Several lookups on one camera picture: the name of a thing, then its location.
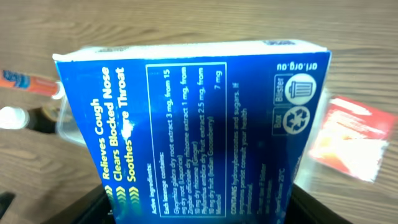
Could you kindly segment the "red medicine box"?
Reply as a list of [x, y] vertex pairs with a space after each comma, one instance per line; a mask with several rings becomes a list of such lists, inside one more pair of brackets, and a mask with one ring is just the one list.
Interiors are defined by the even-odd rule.
[[366, 182], [374, 182], [397, 116], [343, 96], [329, 101], [308, 155]]

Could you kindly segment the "clear plastic container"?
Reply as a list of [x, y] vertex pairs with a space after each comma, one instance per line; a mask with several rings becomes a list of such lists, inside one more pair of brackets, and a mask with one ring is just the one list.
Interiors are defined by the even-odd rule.
[[[312, 125], [307, 144], [304, 149], [302, 160], [295, 177], [295, 183], [306, 192], [312, 188], [312, 180], [315, 175], [315, 162], [308, 155], [312, 145], [315, 143], [317, 134], [321, 128], [321, 123], [325, 117], [328, 102], [331, 99], [331, 93], [324, 88], [320, 97], [317, 112], [315, 114], [314, 123]], [[56, 125], [56, 133], [64, 140], [79, 146], [86, 147], [83, 136], [73, 118], [72, 110], [68, 103], [67, 97], [61, 99], [60, 114]]]

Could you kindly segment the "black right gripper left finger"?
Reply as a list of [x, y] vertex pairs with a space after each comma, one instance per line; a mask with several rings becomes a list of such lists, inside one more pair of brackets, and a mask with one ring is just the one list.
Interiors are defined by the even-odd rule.
[[108, 196], [98, 185], [42, 224], [115, 224]]

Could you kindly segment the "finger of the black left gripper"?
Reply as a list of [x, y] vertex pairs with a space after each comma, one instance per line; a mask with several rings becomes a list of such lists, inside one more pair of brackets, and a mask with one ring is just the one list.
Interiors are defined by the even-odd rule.
[[15, 196], [16, 195], [12, 192], [3, 192], [0, 194], [0, 215], [6, 213]]

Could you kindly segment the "blue lozenge box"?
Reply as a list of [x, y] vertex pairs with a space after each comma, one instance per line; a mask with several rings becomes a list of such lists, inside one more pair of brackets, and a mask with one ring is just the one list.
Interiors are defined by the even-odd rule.
[[284, 222], [326, 47], [87, 47], [53, 59], [117, 223]]

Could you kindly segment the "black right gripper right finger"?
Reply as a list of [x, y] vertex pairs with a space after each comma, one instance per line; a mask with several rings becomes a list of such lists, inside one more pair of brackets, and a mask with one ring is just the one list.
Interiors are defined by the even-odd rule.
[[352, 224], [294, 184], [285, 224]]

